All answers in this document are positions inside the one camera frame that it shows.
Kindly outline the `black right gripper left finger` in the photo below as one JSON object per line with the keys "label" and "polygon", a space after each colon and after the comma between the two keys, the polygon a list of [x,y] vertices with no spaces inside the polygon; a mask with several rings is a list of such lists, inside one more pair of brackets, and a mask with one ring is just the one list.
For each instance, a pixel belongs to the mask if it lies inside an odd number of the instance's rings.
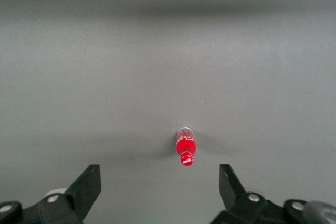
{"label": "black right gripper left finger", "polygon": [[101,192],[100,166],[89,165],[65,190],[38,203],[41,223],[83,223]]}

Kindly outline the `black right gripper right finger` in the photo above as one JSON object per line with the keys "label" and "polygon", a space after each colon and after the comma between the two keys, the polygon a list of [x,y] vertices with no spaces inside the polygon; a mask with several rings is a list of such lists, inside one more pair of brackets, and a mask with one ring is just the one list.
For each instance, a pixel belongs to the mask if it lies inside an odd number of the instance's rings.
{"label": "black right gripper right finger", "polygon": [[219,167],[219,193],[225,210],[211,223],[285,223],[283,209],[258,193],[245,191],[229,164]]}

